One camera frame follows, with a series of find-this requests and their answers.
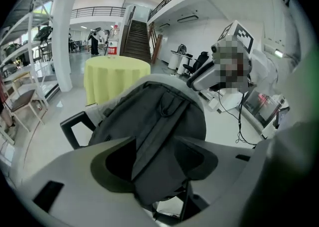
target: ceiling light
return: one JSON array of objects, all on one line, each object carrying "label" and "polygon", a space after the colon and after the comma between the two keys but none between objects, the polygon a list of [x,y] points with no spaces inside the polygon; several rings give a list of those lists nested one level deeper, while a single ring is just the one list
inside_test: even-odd
[{"label": "ceiling light", "polygon": [[197,15],[191,15],[182,19],[178,19],[177,22],[181,23],[181,22],[189,22],[189,21],[193,21],[193,20],[198,20],[198,16]]},{"label": "ceiling light", "polygon": [[283,57],[283,53],[282,53],[281,51],[279,51],[278,49],[276,49],[275,54],[276,54],[277,56],[279,56],[280,58]]},{"label": "ceiling light", "polygon": [[165,23],[165,24],[161,25],[161,26],[160,26],[160,28],[161,28],[161,29],[163,29],[163,28],[165,28],[165,27],[169,27],[169,26],[170,26],[170,24],[169,24],[169,23]]}]

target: backpack strap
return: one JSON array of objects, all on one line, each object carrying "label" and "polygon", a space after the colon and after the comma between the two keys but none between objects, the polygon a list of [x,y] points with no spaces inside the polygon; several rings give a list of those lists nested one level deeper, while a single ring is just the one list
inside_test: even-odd
[{"label": "backpack strap", "polygon": [[160,119],[147,135],[137,151],[137,158],[133,166],[132,179],[148,165],[167,137],[174,129],[179,118],[189,105],[189,101],[177,97],[172,92],[165,92],[158,106]]}]

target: metal shelf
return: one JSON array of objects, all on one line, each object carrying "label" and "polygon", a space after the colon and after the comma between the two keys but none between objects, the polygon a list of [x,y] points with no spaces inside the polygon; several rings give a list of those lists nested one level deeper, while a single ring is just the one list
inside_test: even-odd
[{"label": "metal shelf", "polygon": [[[0,45],[5,45],[9,42],[12,42],[28,32],[29,15],[30,15],[29,13],[26,14],[8,31],[8,33],[0,41]],[[33,20],[32,20],[31,27],[36,28],[41,25],[49,25],[49,21],[50,21],[50,18],[46,14],[33,13]]]},{"label": "metal shelf", "polygon": [[[53,63],[53,61],[49,61],[49,62],[41,62],[39,64],[35,64],[34,65],[34,69],[35,72],[37,73],[38,71],[45,69],[46,67],[48,67],[49,65],[51,65]],[[18,69],[15,73],[11,74],[10,76],[8,76],[7,78],[3,79],[3,82],[10,82],[15,80],[20,74],[22,74],[23,72],[28,72],[31,71],[31,65],[28,65],[26,67],[23,67],[21,69]]]},{"label": "metal shelf", "polygon": [[[45,81],[43,82],[43,84],[40,86],[45,98],[47,99],[48,97],[51,96],[52,94],[52,89],[54,89],[56,86],[58,85],[58,81]],[[37,85],[36,84],[25,84],[20,86],[17,90],[18,92],[22,95],[30,90],[36,89]],[[17,100],[19,97],[19,95],[17,93],[14,93],[13,96],[9,97],[9,100]],[[35,100],[42,100],[41,97],[39,97],[38,95],[34,98]]]},{"label": "metal shelf", "polygon": [[[31,43],[31,48],[34,48],[34,47],[37,47],[37,46],[40,46],[40,45],[43,45],[43,44],[41,44],[40,41],[35,41],[35,42]],[[23,53],[26,53],[28,51],[28,47],[29,47],[29,43],[19,47],[17,50],[15,50],[13,53],[11,53],[8,57],[6,57],[2,61],[1,65],[0,65],[0,68],[2,68],[6,64],[6,62],[11,60],[12,58],[15,58],[15,57],[17,57],[17,56],[19,56],[19,55],[21,55]]]}]

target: chair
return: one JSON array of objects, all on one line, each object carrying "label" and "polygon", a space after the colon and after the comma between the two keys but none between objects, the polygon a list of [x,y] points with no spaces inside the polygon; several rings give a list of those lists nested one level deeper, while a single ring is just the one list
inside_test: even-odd
[{"label": "chair", "polygon": [[193,67],[187,64],[183,64],[183,67],[187,69],[191,74],[195,73],[195,71],[198,70],[201,66],[203,66],[203,64],[208,60],[209,56],[207,55],[207,53],[208,52],[201,52]]},{"label": "chair", "polygon": [[[30,77],[30,80],[31,80],[31,84],[27,84],[27,85],[22,85],[20,88],[22,89],[27,89],[27,91],[23,94],[21,94],[17,88],[17,82],[22,79],[23,77],[25,77],[26,75],[29,75]],[[18,118],[18,116],[16,115],[18,111],[24,109],[24,108],[27,108],[27,107],[30,107],[32,112],[34,113],[34,115],[39,119],[39,121],[44,125],[41,117],[38,116],[38,114],[36,113],[35,109],[33,108],[31,102],[35,96],[35,93],[36,93],[36,85],[33,83],[33,79],[32,79],[32,76],[30,74],[30,72],[24,72],[22,74],[20,74],[13,82],[12,82],[12,87],[13,87],[13,90],[15,93],[17,93],[19,95],[19,97],[13,102],[12,104],[12,107],[11,107],[11,114],[16,118],[16,120],[21,123],[21,125],[28,131],[30,132],[30,130],[22,123],[22,121]],[[39,100],[42,107],[45,108],[45,104],[43,104],[41,102],[41,100]]]},{"label": "chair", "polygon": [[48,44],[44,47],[40,47],[42,62],[51,61],[52,59],[52,45]]}]

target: wooden chair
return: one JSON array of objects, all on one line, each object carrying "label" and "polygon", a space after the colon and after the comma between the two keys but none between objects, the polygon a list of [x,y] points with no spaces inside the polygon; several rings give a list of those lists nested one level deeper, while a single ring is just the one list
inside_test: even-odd
[{"label": "wooden chair", "polygon": [[[17,87],[17,82],[24,78],[25,76],[29,75],[30,80],[31,80],[31,84],[27,84],[27,85],[22,85],[19,88],[25,89],[26,92],[24,93],[20,93],[19,92],[19,88]],[[16,118],[16,120],[21,123],[21,125],[28,131],[30,132],[30,130],[22,123],[22,121],[18,118],[17,116],[17,112],[19,112],[22,109],[25,109],[27,107],[30,107],[32,112],[34,113],[34,115],[36,116],[36,118],[39,119],[39,121],[44,125],[41,117],[38,116],[38,114],[36,113],[35,109],[33,108],[31,102],[34,99],[34,96],[36,94],[36,85],[33,82],[32,76],[30,74],[30,72],[24,72],[22,74],[20,74],[13,82],[12,82],[12,87],[14,89],[14,92],[17,93],[19,95],[19,97],[13,101],[12,107],[10,112],[12,113],[12,115]],[[42,105],[42,108],[45,108],[45,104],[43,104],[41,101],[43,100],[39,100],[40,104]]]}]

